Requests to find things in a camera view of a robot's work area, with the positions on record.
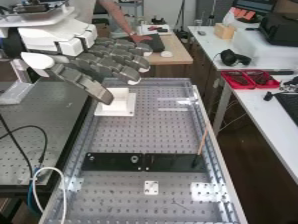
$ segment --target white cable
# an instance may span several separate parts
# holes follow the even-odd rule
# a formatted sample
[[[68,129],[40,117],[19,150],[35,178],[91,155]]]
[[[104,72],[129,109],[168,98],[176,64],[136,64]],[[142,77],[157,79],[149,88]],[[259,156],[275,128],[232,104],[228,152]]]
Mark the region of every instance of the white cable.
[[[67,217],[67,190],[65,190],[65,180],[64,180],[64,175],[63,175],[63,172],[55,168],[55,167],[43,167],[36,173],[35,173],[35,176],[33,176],[33,195],[35,195],[35,201],[36,201],[36,204],[39,206],[39,209],[41,212],[44,212],[44,209],[40,205],[40,201],[39,201],[39,197],[37,197],[37,194],[36,194],[36,177],[39,175],[39,173],[43,171],[43,170],[55,170],[60,177],[61,177],[61,183],[63,183],[63,218],[61,218],[61,224],[64,224],[64,221],[65,221],[65,217]]]
[[[229,122],[220,131],[222,131],[232,123],[234,123],[236,121],[238,121],[245,115],[246,115],[246,113],[242,114],[238,118],[236,118],[232,122]]]

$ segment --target metal table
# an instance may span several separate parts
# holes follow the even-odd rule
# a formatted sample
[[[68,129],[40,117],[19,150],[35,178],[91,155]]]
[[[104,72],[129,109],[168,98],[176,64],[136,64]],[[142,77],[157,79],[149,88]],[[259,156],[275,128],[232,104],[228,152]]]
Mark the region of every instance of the metal table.
[[[105,84],[126,86],[113,79]],[[248,223],[213,132],[204,147],[206,172],[81,170],[89,152],[197,152],[208,116],[189,79],[144,79],[129,89],[137,93],[134,117],[95,117],[96,103],[91,107],[64,170],[65,223]],[[144,194],[146,180],[158,181],[158,195]],[[40,223],[60,223],[61,210],[57,186]]]
[[[87,94],[64,82],[37,82],[19,105],[0,106],[0,112],[11,130],[20,126],[36,125],[48,135],[48,149],[44,166],[56,166],[87,102]],[[5,134],[0,124],[0,136]],[[40,130],[27,128],[13,133],[33,166],[44,147]],[[45,174],[41,186],[47,186],[52,175]],[[25,192],[29,172],[24,158],[9,137],[0,140],[0,192]]]

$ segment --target black rectangular base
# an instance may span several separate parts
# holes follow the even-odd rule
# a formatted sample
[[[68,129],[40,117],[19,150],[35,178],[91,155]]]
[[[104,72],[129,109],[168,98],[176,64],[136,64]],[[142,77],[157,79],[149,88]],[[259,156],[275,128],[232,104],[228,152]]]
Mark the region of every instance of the black rectangular base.
[[[83,171],[142,171],[144,155],[137,153],[87,153]]]
[[[194,154],[87,153],[83,171],[206,172]]]
[[[205,162],[194,154],[146,154],[145,170],[148,172],[205,172]]]

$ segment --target keyboard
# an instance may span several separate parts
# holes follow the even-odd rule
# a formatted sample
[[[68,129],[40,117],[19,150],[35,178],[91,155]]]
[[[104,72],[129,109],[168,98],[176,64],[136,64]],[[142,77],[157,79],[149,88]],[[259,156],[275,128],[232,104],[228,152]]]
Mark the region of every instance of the keyboard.
[[[298,126],[298,94],[278,93],[275,97]]]
[[[153,52],[162,52],[165,50],[165,45],[162,43],[160,34],[146,35],[152,38],[152,40],[144,40],[141,43],[148,44],[153,50]]]

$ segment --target red object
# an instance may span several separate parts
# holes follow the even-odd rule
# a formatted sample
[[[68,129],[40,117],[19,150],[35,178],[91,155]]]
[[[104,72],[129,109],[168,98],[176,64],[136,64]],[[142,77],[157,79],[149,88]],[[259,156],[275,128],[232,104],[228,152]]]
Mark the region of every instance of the red object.
[[[236,10],[234,10],[234,16],[236,17],[238,16],[240,12],[241,12],[241,9],[236,8]]]
[[[245,9],[242,9],[241,12],[240,12],[240,14],[238,14],[238,16],[237,16],[237,18],[245,17],[246,12],[248,11]]]
[[[149,31],[153,31],[153,30],[157,30],[157,29],[158,29],[158,26],[150,26],[150,27],[148,28]]]
[[[256,83],[249,78],[249,76],[242,72],[237,70],[232,71],[222,71],[221,76],[229,83],[230,87],[233,89],[254,89]]]
[[[256,14],[254,11],[249,11],[248,14],[245,15],[245,19],[252,20],[254,14]]]
[[[256,83],[258,89],[279,88],[279,82],[262,70],[245,70],[245,74]]]

